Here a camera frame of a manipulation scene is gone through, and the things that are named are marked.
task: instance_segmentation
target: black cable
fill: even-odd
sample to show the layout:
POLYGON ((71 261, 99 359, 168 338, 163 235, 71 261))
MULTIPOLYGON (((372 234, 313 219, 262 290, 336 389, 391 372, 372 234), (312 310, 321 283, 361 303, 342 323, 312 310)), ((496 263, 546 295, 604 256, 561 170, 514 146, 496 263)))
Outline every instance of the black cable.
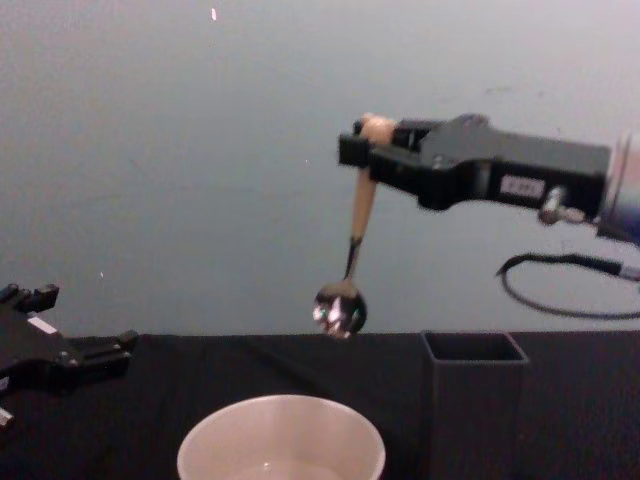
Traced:
POLYGON ((635 312, 589 312, 584 310, 570 310, 560 307, 553 307, 545 305, 543 303, 531 300, 521 293, 517 292, 509 283, 508 271, 523 263, 523 262, 537 262, 537 263, 568 263, 573 265, 579 265, 585 268, 599 271, 601 273, 607 273, 609 275, 617 276, 620 271, 621 264, 618 262, 612 262, 609 260, 603 260, 592 257, 585 257, 576 254, 570 255, 540 255, 540 254, 526 254, 518 255, 510 258, 507 262, 498 270, 498 275, 502 282, 502 287, 505 292, 515 301, 532 308, 542 313, 550 315, 559 315, 563 317, 572 317, 580 319, 592 319, 592 320, 636 320, 640 318, 640 311, 635 312))

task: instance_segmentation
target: white cup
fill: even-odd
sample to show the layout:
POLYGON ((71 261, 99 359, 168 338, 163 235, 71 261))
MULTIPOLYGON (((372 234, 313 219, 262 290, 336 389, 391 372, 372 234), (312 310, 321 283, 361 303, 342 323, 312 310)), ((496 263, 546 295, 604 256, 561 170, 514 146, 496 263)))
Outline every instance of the white cup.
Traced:
POLYGON ((301 395, 230 405, 196 425, 178 452, 181 480, 379 480, 384 443, 355 410, 301 395))

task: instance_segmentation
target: cup rim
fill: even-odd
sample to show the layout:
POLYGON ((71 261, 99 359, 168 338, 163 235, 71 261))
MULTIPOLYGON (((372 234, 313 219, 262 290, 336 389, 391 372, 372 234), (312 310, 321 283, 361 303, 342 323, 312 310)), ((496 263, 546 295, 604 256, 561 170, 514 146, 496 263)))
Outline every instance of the cup rim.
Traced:
POLYGON ((386 462, 386 449, 384 446, 384 441, 382 440, 382 436, 380 435, 380 432, 375 427, 375 425, 371 423, 371 421, 368 418, 366 418, 364 415, 357 412, 353 408, 348 407, 342 403, 338 403, 333 400, 328 400, 326 398, 314 397, 311 395, 296 395, 296 394, 280 394, 280 395, 276 394, 276 395, 264 395, 259 397, 252 397, 246 400, 241 400, 239 402, 232 403, 231 405, 227 405, 226 407, 222 407, 221 409, 216 410, 215 412, 207 415, 189 431, 187 436, 184 438, 184 440, 182 440, 182 443, 180 444, 180 449, 178 450, 178 457, 177 457, 178 476, 181 479, 187 478, 185 465, 184 465, 184 462, 185 462, 184 456, 186 454, 186 448, 190 443, 191 439, 195 437, 198 433, 200 433, 200 431, 204 429, 210 422, 215 421, 218 417, 228 414, 231 411, 242 408, 249 403, 253 404, 256 402, 269 402, 275 399, 282 399, 282 398, 287 398, 287 399, 297 398, 305 401, 314 401, 318 403, 323 403, 325 405, 330 405, 332 408, 337 408, 339 410, 342 410, 343 412, 355 415, 355 417, 360 420, 360 422, 365 427, 365 429, 368 430, 368 432, 371 434, 372 438, 374 439, 374 441, 377 443, 377 446, 378 446, 379 454, 376 460, 375 468, 370 477, 370 480, 378 480, 382 476, 382 471, 384 469, 384 465, 386 462))

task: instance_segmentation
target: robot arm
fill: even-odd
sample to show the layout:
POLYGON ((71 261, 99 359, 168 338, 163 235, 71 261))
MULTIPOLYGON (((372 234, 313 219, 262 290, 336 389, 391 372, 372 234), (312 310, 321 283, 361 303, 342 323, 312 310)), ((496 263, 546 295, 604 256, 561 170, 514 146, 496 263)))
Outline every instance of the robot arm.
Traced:
POLYGON ((538 210, 545 224, 589 223, 598 234, 640 242, 640 135, 613 148, 497 130, 481 115, 403 120, 390 145, 339 138, 339 163, 369 168, 371 179, 445 210, 488 200, 538 210))

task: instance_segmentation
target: label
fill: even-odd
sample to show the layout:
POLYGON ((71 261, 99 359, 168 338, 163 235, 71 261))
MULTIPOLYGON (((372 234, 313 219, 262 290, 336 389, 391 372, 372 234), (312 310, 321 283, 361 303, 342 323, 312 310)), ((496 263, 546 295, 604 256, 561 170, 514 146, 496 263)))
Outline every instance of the label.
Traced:
POLYGON ((500 182, 500 193, 539 199, 544 194, 544 180, 505 175, 500 182))
POLYGON ((55 328, 53 328, 51 325, 49 325, 47 322, 45 322, 44 320, 42 320, 40 317, 31 317, 27 319, 27 322, 29 322, 31 325, 33 325, 34 327, 39 328, 40 330, 42 330, 44 333, 46 333, 47 335, 51 335, 52 333, 56 333, 57 330, 55 328))

